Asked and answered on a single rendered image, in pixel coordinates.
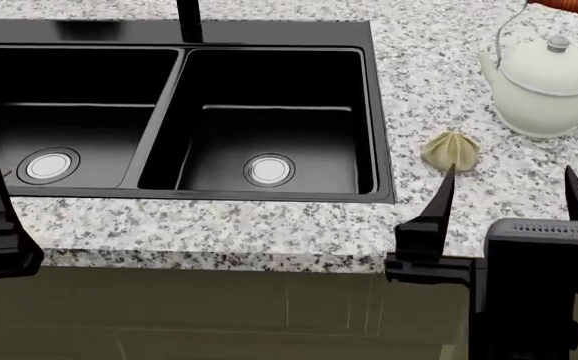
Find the silver round sink drain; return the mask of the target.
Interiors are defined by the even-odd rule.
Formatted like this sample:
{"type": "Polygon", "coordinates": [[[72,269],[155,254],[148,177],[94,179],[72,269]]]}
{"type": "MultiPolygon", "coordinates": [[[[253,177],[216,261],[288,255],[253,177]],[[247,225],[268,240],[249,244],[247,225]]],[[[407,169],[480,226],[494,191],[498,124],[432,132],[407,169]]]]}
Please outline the silver round sink drain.
{"type": "Polygon", "coordinates": [[[52,147],[33,152],[18,164],[16,176],[28,185],[49,185],[71,176],[81,157],[74,149],[52,147]]]}
{"type": "Polygon", "coordinates": [[[244,179],[260,188],[276,188],[290,182],[295,175],[294,161],[280,153],[261,153],[249,158],[243,166],[244,179]]]}

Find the black double basin sink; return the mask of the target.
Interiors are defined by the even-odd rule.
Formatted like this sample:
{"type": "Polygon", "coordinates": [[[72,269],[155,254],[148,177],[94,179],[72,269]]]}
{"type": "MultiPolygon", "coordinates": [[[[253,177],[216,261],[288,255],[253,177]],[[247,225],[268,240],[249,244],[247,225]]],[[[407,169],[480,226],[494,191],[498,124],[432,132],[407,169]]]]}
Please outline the black double basin sink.
{"type": "Polygon", "coordinates": [[[365,22],[0,20],[0,167],[18,197],[392,203],[365,22]],[[18,179],[41,149],[79,153],[49,185],[18,179]],[[244,179],[254,155],[293,179],[244,179]]]}

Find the black sink spout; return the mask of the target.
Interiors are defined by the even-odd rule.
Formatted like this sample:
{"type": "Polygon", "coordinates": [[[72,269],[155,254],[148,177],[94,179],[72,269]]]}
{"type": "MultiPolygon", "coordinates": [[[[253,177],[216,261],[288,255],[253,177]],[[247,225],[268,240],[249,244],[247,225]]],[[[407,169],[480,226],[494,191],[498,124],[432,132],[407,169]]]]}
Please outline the black sink spout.
{"type": "Polygon", "coordinates": [[[190,44],[201,44],[203,34],[199,0],[176,0],[176,5],[183,41],[190,44]]]}

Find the pale green pleated dumpling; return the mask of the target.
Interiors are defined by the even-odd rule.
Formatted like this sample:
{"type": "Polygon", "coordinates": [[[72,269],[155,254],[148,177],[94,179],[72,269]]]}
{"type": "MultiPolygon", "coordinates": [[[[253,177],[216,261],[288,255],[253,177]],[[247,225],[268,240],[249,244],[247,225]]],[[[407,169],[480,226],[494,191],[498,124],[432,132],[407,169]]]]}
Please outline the pale green pleated dumpling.
{"type": "Polygon", "coordinates": [[[479,161],[480,147],[465,135],[445,131],[421,146],[421,158],[439,170],[454,166],[457,172],[472,170],[479,161]]]}

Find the dark olive counter cabinet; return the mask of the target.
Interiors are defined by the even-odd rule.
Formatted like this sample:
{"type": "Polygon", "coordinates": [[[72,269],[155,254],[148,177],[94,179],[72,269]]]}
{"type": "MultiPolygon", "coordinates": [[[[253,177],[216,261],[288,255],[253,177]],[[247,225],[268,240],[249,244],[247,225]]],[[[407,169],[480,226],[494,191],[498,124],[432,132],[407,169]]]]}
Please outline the dark olive counter cabinet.
{"type": "Polygon", "coordinates": [[[0,360],[467,360],[468,300],[379,274],[45,267],[0,279],[0,360]]]}

